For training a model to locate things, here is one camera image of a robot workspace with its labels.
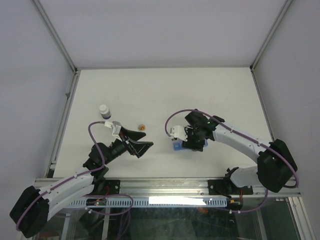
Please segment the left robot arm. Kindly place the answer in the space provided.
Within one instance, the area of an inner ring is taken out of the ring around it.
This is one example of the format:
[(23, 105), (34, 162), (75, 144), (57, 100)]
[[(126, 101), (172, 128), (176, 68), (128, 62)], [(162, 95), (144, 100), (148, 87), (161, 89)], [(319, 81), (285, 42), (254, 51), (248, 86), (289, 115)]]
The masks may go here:
[(78, 198), (100, 194), (105, 188), (107, 164), (128, 152), (142, 157), (152, 146), (152, 141), (142, 141), (146, 133), (128, 130), (119, 122), (94, 121), (89, 124), (104, 125), (115, 138), (110, 146), (95, 142), (87, 161), (75, 173), (44, 187), (27, 187), (9, 213), (16, 230), (25, 238), (37, 235), (60, 210)]

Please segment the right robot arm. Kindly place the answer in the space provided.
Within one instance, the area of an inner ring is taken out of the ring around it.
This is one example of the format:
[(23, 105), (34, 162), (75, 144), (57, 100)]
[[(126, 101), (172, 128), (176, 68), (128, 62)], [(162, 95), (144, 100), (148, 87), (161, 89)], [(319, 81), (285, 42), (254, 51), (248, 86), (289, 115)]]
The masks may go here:
[(218, 116), (207, 117), (198, 110), (185, 116), (188, 123), (187, 138), (182, 143), (184, 149), (202, 152), (207, 140), (225, 144), (254, 161), (251, 167), (234, 166), (228, 168), (223, 187), (230, 194), (245, 186), (263, 186), (278, 193), (288, 188), (287, 182), (297, 172), (298, 167), (286, 145), (280, 139), (268, 141), (241, 133)]

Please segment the blue weekly pill organizer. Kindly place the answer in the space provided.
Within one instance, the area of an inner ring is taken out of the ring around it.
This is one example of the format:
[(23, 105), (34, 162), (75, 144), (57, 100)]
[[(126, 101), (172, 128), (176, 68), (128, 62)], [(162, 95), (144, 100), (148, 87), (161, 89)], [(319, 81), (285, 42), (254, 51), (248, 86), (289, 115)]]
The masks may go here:
[(189, 148), (185, 148), (182, 146), (183, 141), (181, 139), (173, 139), (172, 146), (174, 151), (191, 151)]

